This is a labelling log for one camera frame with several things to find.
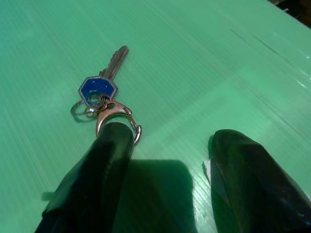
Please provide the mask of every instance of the metal carabiner clip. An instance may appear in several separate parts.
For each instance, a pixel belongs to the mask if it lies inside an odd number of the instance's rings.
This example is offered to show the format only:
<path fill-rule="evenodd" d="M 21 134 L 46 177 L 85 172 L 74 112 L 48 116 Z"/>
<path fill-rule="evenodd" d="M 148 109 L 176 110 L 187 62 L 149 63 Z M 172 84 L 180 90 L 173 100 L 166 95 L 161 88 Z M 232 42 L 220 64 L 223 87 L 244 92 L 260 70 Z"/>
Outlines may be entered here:
<path fill-rule="evenodd" d="M 113 115 L 126 115 L 128 117 L 128 121 L 131 123 L 136 136 L 134 138 L 134 145 L 139 141 L 141 136 L 141 125 L 137 125 L 132 117 L 132 111 L 124 106 L 123 104 L 110 100 L 106 102 L 106 108 L 99 112 L 97 123 L 96 123 L 96 137 L 100 131 L 101 126 L 104 124 L 108 118 L 112 117 Z"/>

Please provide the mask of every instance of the key blade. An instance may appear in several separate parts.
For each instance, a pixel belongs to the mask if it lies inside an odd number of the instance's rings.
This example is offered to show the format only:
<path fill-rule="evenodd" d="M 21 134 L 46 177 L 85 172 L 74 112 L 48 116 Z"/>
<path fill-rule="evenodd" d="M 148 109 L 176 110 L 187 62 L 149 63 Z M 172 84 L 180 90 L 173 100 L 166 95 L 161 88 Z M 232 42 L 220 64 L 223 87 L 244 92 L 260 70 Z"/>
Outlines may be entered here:
<path fill-rule="evenodd" d="M 129 49 L 127 46 L 122 46 L 118 51 L 112 56 L 108 68 L 104 70 L 102 77 L 104 79 L 113 80 L 118 72 L 120 66 L 122 65 L 125 57 L 127 56 Z"/>

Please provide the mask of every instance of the green surface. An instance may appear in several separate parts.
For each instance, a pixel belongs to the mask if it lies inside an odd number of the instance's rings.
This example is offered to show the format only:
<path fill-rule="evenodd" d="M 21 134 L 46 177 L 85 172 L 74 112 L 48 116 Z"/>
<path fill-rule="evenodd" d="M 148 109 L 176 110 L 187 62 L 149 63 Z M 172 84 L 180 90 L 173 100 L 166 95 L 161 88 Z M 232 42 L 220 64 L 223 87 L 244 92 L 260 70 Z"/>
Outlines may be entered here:
<path fill-rule="evenodd" d="M 262 143 L 310 195 L 310 42 L 310 29 L 266 0 L 2 0 L 0 232 L 33 232 L 42 193 L 95 139 L 95 122 L 69 111 L 122 45 L 116 100 L 143 126 L 133 159 L 186 166 L 198 232 L 216 232 L 202 161 L 218 129 Z M 115 232 L 144 232 L 124 197 L 137 209 L 153 202 L 122 193 Z"/>

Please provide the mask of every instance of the key head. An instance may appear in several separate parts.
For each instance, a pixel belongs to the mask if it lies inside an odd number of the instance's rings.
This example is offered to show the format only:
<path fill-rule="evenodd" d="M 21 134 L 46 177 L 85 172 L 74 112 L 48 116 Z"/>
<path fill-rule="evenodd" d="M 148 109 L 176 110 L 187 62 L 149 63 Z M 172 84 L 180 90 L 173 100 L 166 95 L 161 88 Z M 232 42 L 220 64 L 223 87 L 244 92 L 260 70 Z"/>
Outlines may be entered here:
<path fill-rule="evenodd" d="M 87 105 L 96 104 L 99 101 L 98 96 L 103 94 L 113 99 L 117 91 L 117 86 L 111 80 L 100 76 L 86 78 L 79 88 L 79 94 Z"/>

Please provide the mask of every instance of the key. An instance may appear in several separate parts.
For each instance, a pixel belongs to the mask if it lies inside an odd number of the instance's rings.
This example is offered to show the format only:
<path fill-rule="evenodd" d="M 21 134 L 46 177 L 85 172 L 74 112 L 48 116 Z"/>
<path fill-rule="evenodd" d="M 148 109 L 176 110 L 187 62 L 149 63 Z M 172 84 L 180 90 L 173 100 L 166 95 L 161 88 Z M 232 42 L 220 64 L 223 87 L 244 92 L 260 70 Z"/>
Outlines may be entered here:
<path fill-rule="evenodd" d="M 113 79 L 128 52 L 128 47 L 122 46 L 114 53 L 106 69 L 101 71 L 98 76 L 88 77 L 84 80 L 79 88 L 79 94 L 86 105 L 91 106 L 98 103 L 100 95 L 107 95 L 111 100 L 114 99 L 118 88 L 113 83 Z"/>

